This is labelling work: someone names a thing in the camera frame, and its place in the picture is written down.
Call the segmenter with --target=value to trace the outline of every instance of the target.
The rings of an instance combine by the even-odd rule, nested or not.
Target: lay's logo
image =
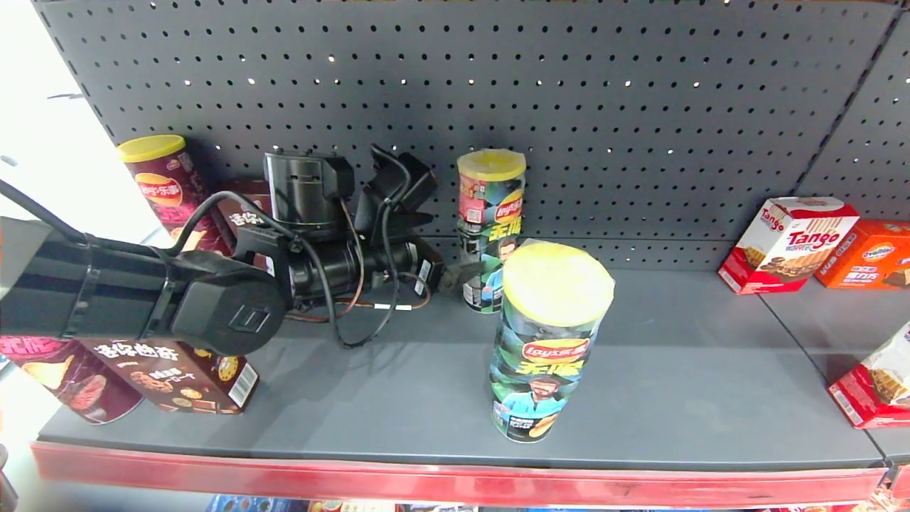
[[[591,346],[590,338],[538,340],[527,343],[521,355],[528,361],[540,364],[565,364],[581,359]]]
[[[515,190],[496,207],[496,215],[493,217],[499,224],[508,224],[521,216],[521,200],[523,190]]]
[[[888,242],[880,243],[863,253],[863,259],[866,261],[879,261],[888,254],[895,251],[895,246]]]

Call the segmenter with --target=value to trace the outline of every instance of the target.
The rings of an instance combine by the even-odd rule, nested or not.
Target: pegboard
[[[336,150],[369,179],[376,142],[435,169],[440,191],[424,210],[437,219],[421,232],[451,236],[456,158],[514,148],[529,162],[525,234],[705,247],[735,241],[762,200],[795,187],[897,9],[741,0],[36,7],[115,142],[186,135],[215,179],[260,177],[274,146]]]
[[[799,188],[861,215],[910,218],[910,18],[902,16]]]
[[[452,237],[425,237],[447,263],[458,262],[459,244]],[[584,249],[608,269],[652,271],[715,270],[733,248],[733,241],[604,240],[547,238]]]

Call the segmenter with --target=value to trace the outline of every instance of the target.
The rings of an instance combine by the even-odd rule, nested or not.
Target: orange snack box
[[[815,277],[827,288],[910,289],[910,222],[859,220]]]

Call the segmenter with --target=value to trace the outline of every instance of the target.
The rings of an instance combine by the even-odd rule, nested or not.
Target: red chip box
[[[858,219],[835,198],[767,200],[718,273],[737,295],[795,292]]]
[[[910,425],[910,323],[828,393],[856,428]]]

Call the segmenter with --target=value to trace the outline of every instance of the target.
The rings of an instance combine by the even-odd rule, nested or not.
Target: cookie image
[[[236,357],[222,357],[218,361],[218,378],[224,382],[233,379],[239,366],[240,362]]]
[[[198,399],[202,398],[202,394],[199,391],[191,387],[185,387],[180,390],[180,394],[184,395],[186,398]]]
[[[910,393],[910,390],[907,390],[903,384],[886,370],[869,370],[869,376],[872,377],[872,382],[875,385],[875,395],[885,404],[895,404],[897,399],[903,398],[905,394]]]
[[[549,416],[541,419],[539,422],[537,422],[537,424],[534,426],[534,428],[531,429],[531,431],[528,433],[528,435],[530,435],[531,437],[540,437],[541,435],[546,434],[547,431],[550,430],[550,427],[552,427],[553,424],[556,423],[557,416],[559,416],[559,414],[549,415]]]
[[[143,372],[132,372],[130,373],[129,378],[134,383],[139,384],[146,389],[159,391],[161,393],[172,393],[174,391],[174,386],[171,383],[159,381]]]

